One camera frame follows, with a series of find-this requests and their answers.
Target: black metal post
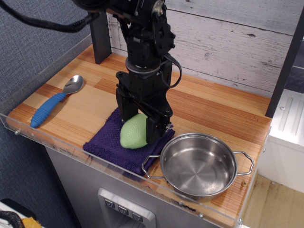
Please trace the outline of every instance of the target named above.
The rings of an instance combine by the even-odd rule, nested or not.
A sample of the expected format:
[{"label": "black metal post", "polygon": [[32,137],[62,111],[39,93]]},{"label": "black metal post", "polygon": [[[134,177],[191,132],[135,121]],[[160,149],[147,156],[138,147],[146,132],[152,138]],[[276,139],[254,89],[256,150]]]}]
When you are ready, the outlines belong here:
[{"label": "black metal post", "polygon": [[90,29],[95,62],[100,64],[112,53],[108,20],[105,12],[102,12],[102,14],[90,24]]},{"label": "black metal post", "polygon": [[287,82],[288,75],[294,64],[294,60],[295,60],[297,52],[300,48],[303,37],[304,37],[304,8],[302,10],[298,25],[295,29],[294,37],[291,41],[289,50],[287,52],[286,59],[284,61],[279,79],[276,83],[275,90],[272,94],[272,97],[271,97],[271,100],[270,100],[270,103],[269,103],[269,106],[268,106],[268,109],[266,112],[267,117],[272,118],[275,114],[277,105],[279,104],[281,95],[283,93],[283,90],[284,90],[286,82]]}]

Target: yellow object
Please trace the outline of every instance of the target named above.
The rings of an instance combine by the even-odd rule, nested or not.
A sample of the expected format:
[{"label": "yellow object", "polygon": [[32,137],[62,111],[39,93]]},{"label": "yellow object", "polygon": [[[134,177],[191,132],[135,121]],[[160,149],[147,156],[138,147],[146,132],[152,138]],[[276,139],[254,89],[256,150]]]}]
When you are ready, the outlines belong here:
[{"label": "yellow object", "polygon": [[120,131],[120,144],[127,149],[137,149],[147,145],[145,114],[137,114],[125,122]]},{"label": "yellow object", "polygon": [[34,220],[33,217],[23,218],[22,222],[25,228],[42,228],[40,223]]}]

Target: pot handle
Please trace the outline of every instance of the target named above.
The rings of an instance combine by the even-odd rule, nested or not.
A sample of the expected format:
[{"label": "pot handle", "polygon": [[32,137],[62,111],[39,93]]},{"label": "pot handle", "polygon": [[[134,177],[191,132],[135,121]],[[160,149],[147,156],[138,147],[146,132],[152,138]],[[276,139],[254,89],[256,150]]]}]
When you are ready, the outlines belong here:
[{"label": "pot handle", "polygon": [[144,173],[147,175],[147,177],[149,177],[150,179],[165,179],[165,177],[151,177],[147,170],[144,168],[145,164],[148,162],[149,158],[160,158],[160,155],[149,155],[146,160],[144,160],[144,162],[142,163],[142,171],[144,171]]},{"label": "pot handle", "polygon": [[246,154],[244,151],[235,151],[235,152],[233,152],[233,153],[242,153],[242,154],[245,155],[249,160],[251,160],[251,166],[250,166],[249,172],[240,172],[240,173],[237,174],[237,176],[251,174],[252,168],[253,168],[253,166],[254,166],[254,164],[255,164],[255,161],[254,161],[251,157],[249,157],[248,154]]}]

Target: black hose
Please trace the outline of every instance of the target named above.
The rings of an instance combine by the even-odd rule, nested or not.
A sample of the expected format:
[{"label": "black hose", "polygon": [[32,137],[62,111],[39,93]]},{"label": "black hose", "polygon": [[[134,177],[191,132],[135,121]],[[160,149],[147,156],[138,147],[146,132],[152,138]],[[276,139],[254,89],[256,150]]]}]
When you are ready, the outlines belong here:
[{"label": "black hose", "polygon": [[21,218],[13,211],[0,211],[0,219],[8,221],[13,228],[24,228]]},{"label": "black hose", "polygon": [[165,79],[163,78],[163,75],[162,75],[162,73],[161,73],[162,82],[163,82],[167,87],[169,87],[169,88],[174,88],[174,87],[176,87],[176,86],[180,83],[180,81],[181,81],[181,76],[182,76],[181,65],[180,65],[180,63],[179,63],[175,58],[173,58],[169,53],[165,54],[165,58],[166,58],[167,60],[171,61],[171,62],[172,62],[174,65],[176,65],[176,66],[179,68],[179,70],[180,70],[179,79],[176,81],[176,83],[175,83],[174,85],[168,85],[168,84],[165,82]]},{"label": "black hose", "polygon": [[14,18],[18,19],[19,21],[27,25],[31,25],[43,29],[51,29],[60,32],[67,32],[67,33],[79,32],[81,29],[83,29],[86,25],[94,21],[100,15],[100,13],[89,13],[88,16],[86,16],[84,19],[80,21],[76,21],[69,25],[61,25],[51,21],[29,18],[27,16],[24,16],[18,13],[17,11],[15,11],[14,9],[12,9],[11,7],[9,7],[2,0],[0,0],[0,7],[3,8],[6,12],[8,12],[10,15],[12,15]]}]

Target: blue spoon handle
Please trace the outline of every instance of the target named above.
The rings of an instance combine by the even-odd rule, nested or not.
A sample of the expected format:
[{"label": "blue spoon handle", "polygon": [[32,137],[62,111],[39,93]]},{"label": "blue spoon handle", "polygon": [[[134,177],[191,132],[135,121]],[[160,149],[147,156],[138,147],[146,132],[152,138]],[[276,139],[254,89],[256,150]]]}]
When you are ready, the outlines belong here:
[{"label": "blue spoon handle", "polygon": [[43,105],[39,109],[37,109],[37,111],[33,115],[30,121],[30,126],[34,128],[40,126],[49,116],[54,107],[65,97],[65,93],[58,93],[48,99],[45,103],[43,103]]}]

